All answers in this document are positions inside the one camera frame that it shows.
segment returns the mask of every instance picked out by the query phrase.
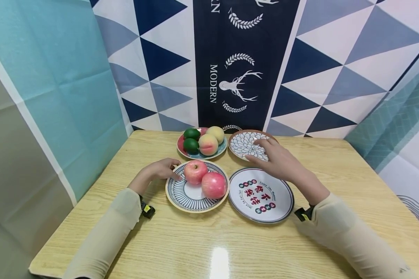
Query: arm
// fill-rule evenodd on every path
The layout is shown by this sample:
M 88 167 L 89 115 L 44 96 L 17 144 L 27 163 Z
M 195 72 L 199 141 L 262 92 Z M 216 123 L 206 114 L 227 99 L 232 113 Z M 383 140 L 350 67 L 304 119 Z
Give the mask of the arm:
M 247 159 L 270 175 L 293 183 L 315 208 L 312 221 L 298 222 L 300 232 L 339 253 L 363 279 L 415 279 L 404 260 L 369 228 L 341 199 L 272 139 L 258 140 L 268 162 Z
M 103 279 L 129 232 L 141 214 L 140 195 L 153 179 L 173 177 L 172 169 L 180 162 L 163 159 L 143 168 L 130 185 L 118 193 L 110 208 L 98 221 L 68 265 L 63 279 Z

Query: wooden table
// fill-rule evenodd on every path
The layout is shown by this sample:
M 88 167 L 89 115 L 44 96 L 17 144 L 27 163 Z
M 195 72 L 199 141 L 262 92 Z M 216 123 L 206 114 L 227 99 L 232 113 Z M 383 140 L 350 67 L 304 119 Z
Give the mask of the wooden table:
M 30 272 L 62 277 L 116 194 L 142 167 L 165 157 L 186 161 L 175 149 L 179 135 L 134 132 L 34 258 Z M 418 220 L 350 144 L 340 139 L 276 138 L 385 238 L 419 276 Z M 246 166 L 229 150 L 212 161 L 229 176 Z M 304 197 L 291 187 L 295 209 L 306 208 Z M 238 214 L 228 200 L 206 214 L 186 214 L 169 203 L 164 180 L 153 182 L 144 198 L 156 214 L 151 220 L 140 218 L 115 259 L 109 279 L 358 278 L 344 259 L 300 235 L 289 220 L 257 224 Z

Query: arm sleeve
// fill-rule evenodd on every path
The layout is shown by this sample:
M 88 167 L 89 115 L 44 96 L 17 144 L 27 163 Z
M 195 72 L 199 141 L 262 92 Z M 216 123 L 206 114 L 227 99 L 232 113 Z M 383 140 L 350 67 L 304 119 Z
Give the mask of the arm sleeve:
M 333 194 L 315 206 L 312 222 L 301 222 L 298 228 L 302 225 L 304 234 L 345 257 L 363 279 L 417 278 L 403 258 Z
M 119 192 L 81 244 L 63 279 L 103 279 L 140 214 L 139 195 L 128 188 Z

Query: green lime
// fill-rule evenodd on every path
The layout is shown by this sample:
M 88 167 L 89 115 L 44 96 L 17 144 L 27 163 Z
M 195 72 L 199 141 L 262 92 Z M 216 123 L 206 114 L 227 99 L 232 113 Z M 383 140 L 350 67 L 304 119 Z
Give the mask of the green lime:
M 200 132 L 197 129 L 194 129 L 193 127 L 190 127 L 189 129 L 186 129 L 186 131 L 183 133 L 184 139 L 187 138 L 193 138 L 195 140 L 199 139 Z
M 183 142 L 183 148 L 190 154 L 199 152 L 199 143 L 193 138 L 187 138 Z

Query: ceramic plate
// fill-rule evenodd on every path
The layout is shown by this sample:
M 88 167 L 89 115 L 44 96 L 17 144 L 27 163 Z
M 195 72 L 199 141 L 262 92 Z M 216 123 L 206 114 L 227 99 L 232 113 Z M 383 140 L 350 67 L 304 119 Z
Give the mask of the ceramic plate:
M 245 217 L 273 224 L 287 218 L 295 198 L 289 185 L 257 168 L 236 171 L 230 178 L 230 202 Z
M 203 131 L 203 135 L 207 130 L 207 127 L 196 127 L 197 130 L 199 130 L 199 132 L 202 133 Z M 183 148 L 183 142 L 184 142 L 184 138 L 183 138 L 183 134 L 179 137 L 179 139 L 177 140 L 177 150 L 179 150 L 179 152 L 181 153 L 181 155 L 185 156 L 186 158 L 189 159 L 193 159 L 193 160 L 207 160 L 207 159 L 212 159 L 212 158 L 216 158 L 217 156 L 221 155 L 225 149 L 227 149 L 227 138 L 223 138 L 223 142 L 221 144 L 219 144 L 219 147 L 217 149 L 217 152 L 211 156 L 206 156 L 203 155 L 202 153 L 197 153 L 197 154 L 189 154 L 188 152 L 186 152 L 186 150 Z
M 272 135 L 258 130 L 242 130 L 231 135 L 228 146 L 237 157 L 248 161 L 245 155 L 253 155 L 263 161 L 268 161 L 264 148 L 254 145 L 253 142 L 260 138 L 273 138 Z
M 203 213 L 215 209 L 227 198 L 228 196 L 228 176 L 227 174 L 216 164 L 210 161 L 202 160 L 209 171 L 214 171 L 222 174 L 225 178 L 225 184 L 227 186 L 227 193 L 225 196 L 218 200 L 208 199 L 202 192 L 200 185 L 191 185 L 184 178 L 184 167 L 187 163 L 179 165 L 174 169 L 174 172 L 183 178 L 182 181 L 177 181 L 169 178 L 166 181 L 166 195 L 168 200 L 178 209 L 189 212 L 189 213 Z

